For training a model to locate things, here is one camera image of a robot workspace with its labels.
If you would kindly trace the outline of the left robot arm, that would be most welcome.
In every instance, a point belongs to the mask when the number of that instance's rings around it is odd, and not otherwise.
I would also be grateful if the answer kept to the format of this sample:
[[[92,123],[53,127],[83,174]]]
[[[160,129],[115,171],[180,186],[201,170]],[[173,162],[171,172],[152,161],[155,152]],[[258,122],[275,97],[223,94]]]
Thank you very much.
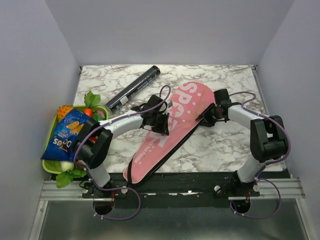
[[[111,177],[103,163],[107,157],[113,139],[133,130],[149,126],[151,131],[169,135],[169,113],[171,104],[157,95],[128,112],[100,122],[87,120],[76,140],[72,144],[73,161],[84,165],[89,178],[94,182],[93,191],[101,198],[107,197],[111,191]]]

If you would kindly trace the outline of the pink racket bag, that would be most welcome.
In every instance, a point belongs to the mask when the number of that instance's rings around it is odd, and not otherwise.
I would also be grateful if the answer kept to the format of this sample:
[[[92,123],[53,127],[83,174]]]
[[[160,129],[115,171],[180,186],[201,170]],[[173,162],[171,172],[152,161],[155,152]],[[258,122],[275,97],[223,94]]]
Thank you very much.
[[[170,96],[169,135],[150,131],[123,172],[129,184],[138,184],[154,173],[190,137],[200,124],[196,118],[214,103],[214,92],[196,81],[180,85]]]

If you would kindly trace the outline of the black shuttlecock tube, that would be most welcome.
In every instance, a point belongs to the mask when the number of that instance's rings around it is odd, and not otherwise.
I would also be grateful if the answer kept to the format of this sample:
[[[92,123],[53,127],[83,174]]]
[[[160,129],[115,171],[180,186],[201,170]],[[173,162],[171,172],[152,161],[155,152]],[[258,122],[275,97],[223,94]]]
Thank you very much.
[[[153,65],[137,79],[131,82],[123,90],[121,90],[116,96],[109,100],[104,106],[110,112],[114,113],[120,109],[129,100],[131,100],[136,94],[142,91],[148,84],[154,81],[161,74],[161,70]]]

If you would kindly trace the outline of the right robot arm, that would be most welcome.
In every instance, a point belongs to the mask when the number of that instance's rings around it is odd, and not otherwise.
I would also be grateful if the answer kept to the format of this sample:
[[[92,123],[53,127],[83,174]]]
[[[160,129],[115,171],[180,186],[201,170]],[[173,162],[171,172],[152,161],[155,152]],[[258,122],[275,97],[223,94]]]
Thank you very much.
[[[211,103],[196,119],[200,125],[212,127],[219,121],[233,121],[250,131],[250,157],[242,167],[234,172],[229,190],[241,196],[254,184],[263,170],[272,164],[285,160],[291,151],[291,140],[280,116],[260,114],[245,107],[243,103],[233,102],[227,89],[213,93]]]

